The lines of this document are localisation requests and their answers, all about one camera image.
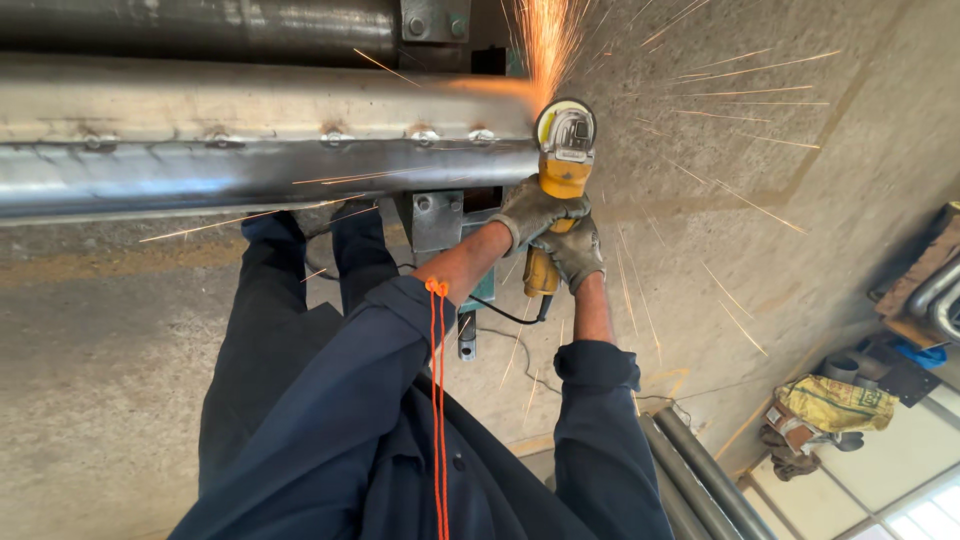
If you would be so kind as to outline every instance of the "orange string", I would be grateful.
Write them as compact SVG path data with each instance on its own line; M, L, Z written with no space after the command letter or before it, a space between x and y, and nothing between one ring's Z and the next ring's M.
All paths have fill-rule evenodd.
M440 305L440 449L442 453L442 459L444 460L444 539L450 540L450 517L449 517L449 506L448 500L446 498L446 433L444 431L444 425L446 424L444 416L444 353L446 351L446 321L444 319L444 298L446 298L446 293L448 292L448 287L446 283L440 283L440 291L438 296L438 304Z
M430 408L433 409L433 489L434 499L437 502L437 537L444 540L444 505L440 498L440 461L437 459L439 454L439 433L437 422L437 310L433 305L433 295L437 290L437 280L430 278L425 283L426 290L430 291ZM444 318L443 308L441 310L441 319Z

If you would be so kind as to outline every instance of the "sleeve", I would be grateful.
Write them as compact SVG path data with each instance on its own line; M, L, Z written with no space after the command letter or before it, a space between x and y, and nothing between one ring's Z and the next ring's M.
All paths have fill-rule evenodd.
M408 276L368 293L170 538L356 537L377 441L429 358L429 303Z
M554 357L564 381L556 442L557 496L598 538L672 540L650 447L631 389L636 355L603 341L574 341Z

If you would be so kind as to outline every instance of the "grinder handle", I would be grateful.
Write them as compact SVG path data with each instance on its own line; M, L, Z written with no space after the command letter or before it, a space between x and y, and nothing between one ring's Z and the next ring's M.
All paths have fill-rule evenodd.
M540 188L558 199L572 199L584 194L590 165L570 161L546 160L540 157ZM559 219L550 227L554 233L566 233L574 220ZM533 298L552 295L560 289L560 273L550 256L540 248L527 249L527 264L523 269L523 293Z

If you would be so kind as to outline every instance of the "hand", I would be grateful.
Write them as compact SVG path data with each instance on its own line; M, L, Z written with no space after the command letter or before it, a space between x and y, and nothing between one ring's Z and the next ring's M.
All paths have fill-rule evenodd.
M600 255L600 234L590 214L585 215L566 233L547 231L537 236L531 244L550 254L560 276L570 285L570 293L576 293L580 283L594 272L603 272L607 267Z
M499 221L510 229L514 243L504 254L504 257L508 257L549 229L558 219L580 219L589 212L590 201L586 196L558 199L540 189L538 175L533 175L511 189L503 202L503 209L490 221Z

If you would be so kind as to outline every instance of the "cuff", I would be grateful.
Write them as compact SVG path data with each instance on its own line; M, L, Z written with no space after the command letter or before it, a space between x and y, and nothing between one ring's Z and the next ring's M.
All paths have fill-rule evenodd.
M640 390L636 354L624 353L606 341L582 339L564 345L553 357L553 367L564 384Z
M423 336L427 343L430 342L430 291L426 290L423 282L412 276L398 276L384 282L367 293L366 302L368 306L385 307L397 317L403 320ZM433 296L434 308L440 304ZM362 308L355 309L348 317L347 322L352 320ZM446 330L456 328L457 307L449 300L444 298L443 320ZM437 310L436 324L434 332L437 336L437 344L444 339L441 332L441 314Z
M517 251L519 251L520 246L517 244L520 239L520 229L516 226L516 221L508 215L497 213L490 216L490 219L487 220L487 223L498 221L502 223L508 230L510 230L510 249L507 250L507 253L503 254L504 258L507 258Z

